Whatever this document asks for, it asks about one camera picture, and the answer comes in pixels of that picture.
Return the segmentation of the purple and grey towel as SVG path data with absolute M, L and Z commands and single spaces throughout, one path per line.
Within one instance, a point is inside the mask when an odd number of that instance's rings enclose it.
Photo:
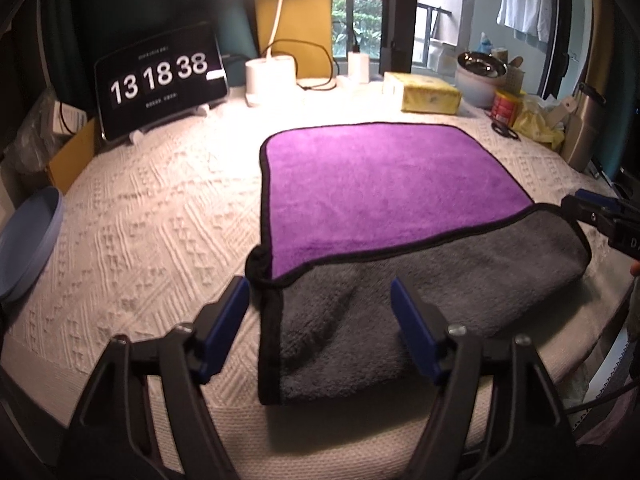
M 260 240 L 245 274 L 266 405 L 346 398 L 412 375 L 396 278 L 490 337 L 578 282 L 591 260 L 575 220 L 535 202 L 455 126 L 286 130 L 265 140 L 259 163 Z

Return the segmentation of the stainless steel thermos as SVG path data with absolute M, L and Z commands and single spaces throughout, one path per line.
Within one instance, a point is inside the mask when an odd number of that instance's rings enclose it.
M 573 169 L 582 172 L 588 166 L 594 144 L 602 130 L 606 101 L 589 84 L 578 84 L 574 94 L 576 110 L 568 116 L 561 156 Z

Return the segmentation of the white textured tablecloth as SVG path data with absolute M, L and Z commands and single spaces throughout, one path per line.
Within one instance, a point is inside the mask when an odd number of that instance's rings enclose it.
M 82 389 L 117 334 L 154 338 L 216 300 L 259 240 L 259 149 L 281 130 L 405 122 L 378 84 L 309 93 L 280 108 L 242 94 L 204 118 L 99 155 L 65 199 L 53 254 L 4 337 L 16 387 L 14 471 L 120 479 L 111 451 L 61 448 Z M 204 389 L 244 479 L 397 479 L 431 406 L 415 377 L 351 399 L 265 408 L 257 395 L 259 314 L 250 309 L 224 370 Z

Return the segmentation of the red and yellow can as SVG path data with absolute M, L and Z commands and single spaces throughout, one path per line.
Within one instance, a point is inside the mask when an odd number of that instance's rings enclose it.
M 489 116 L 494 122 L 512 127 L 522 107 L 522 96 L 516 96 L 503 89 L 495 91 Z

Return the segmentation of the white ceramic bowl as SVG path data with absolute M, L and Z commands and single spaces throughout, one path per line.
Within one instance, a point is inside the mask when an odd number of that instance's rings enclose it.
M 495 93 L 506 83 L 506 74 L 497 77 L 477 75 L 462 66 L 454 74 L 454 85 L 466 104 L 487 110 L 491 108 Z

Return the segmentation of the stainless steel bowl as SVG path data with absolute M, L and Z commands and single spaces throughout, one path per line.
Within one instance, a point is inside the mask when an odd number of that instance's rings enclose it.
M 506 76 L 506 64 L 498 58 L 483 52 L 462 52 L 457 58 L 458 65 L 469 73 L 487 78 Z

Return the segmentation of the white tablet stand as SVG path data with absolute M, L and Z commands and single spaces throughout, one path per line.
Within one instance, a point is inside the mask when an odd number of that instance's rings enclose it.
M 142 138 L 149 133 L 150 131 L 165 127 L 167 125 L 172 124 L 173 122 L 178 122 L 179 120 L 186 119 L 188 117 L 206 117 L 210 111 L 210 105 L 208 103 L 188 108 L 184 112 L 180 112 L 177 114 L 172 114 L 166 118 L 160 119 L 157 122 L 152 122 L 151 125 L 143 126 L 140 129 L 134 130 L 128 134 L 128 142 L 131 145 L 136 145 L 139 143 Z

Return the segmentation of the blue plastic plate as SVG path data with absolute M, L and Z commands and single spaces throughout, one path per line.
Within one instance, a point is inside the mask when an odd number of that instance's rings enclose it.
M 63 194 L 48 186 L 30 196 L 1 231 L 1 301 L 23 297 L 38 280 L 60 235 Z

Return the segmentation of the yellow tissue pack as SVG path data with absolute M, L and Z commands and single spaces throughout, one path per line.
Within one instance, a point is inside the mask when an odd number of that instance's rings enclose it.
M 457 114 L 462 94 L 452 84 L 433 76 L 386 72 L 383 96 L 404 113 Z

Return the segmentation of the yellow cardboard box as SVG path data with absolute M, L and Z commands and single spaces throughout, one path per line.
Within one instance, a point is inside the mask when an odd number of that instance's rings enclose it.
M 66 194 L 96 156 L 99 144 L 100 125 L 93 118 L 47 163 L 46 173 L 50 185 Z

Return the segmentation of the white desk lamp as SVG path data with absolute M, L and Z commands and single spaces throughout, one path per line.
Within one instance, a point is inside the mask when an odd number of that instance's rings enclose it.
M 297 63 L 291 55 L 259 53 L 258 58 L 245 63 L 245 71 L 246 102 L 250 106 L 280 104 L 306 89 L 298 83 Z M 333 78 L 334 65 L 329 78 L 309 80 L 324 89 Z

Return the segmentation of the black tablet clock display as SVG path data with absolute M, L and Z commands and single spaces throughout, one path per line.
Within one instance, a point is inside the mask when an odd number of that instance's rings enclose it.
M 103 139 L 153 129 L 228 96 L 213 25 L 181 27 L 120 49 L 94 66 Z

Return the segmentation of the white charger adapter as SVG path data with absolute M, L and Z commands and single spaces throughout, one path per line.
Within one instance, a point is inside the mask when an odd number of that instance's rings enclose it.
M 370 56 L 367 53 L 347 53 L 347 78 L 352 84 L 367 84 L 370 81 Z

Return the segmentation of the yellow curtain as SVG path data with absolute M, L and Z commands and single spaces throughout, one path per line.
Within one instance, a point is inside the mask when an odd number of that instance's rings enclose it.
M 291 55 L 299 79 L 333 73 L 332 0 L 254 0 L 260 54 Z

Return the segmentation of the dark green curtain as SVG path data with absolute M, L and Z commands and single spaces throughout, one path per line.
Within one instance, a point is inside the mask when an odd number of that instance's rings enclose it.
M 63 102 L 94 112 L 97 60 L 199 22 L 213 24 L 222 53 L 256 56 L 244 0 L 40 0 L 50 84 Z

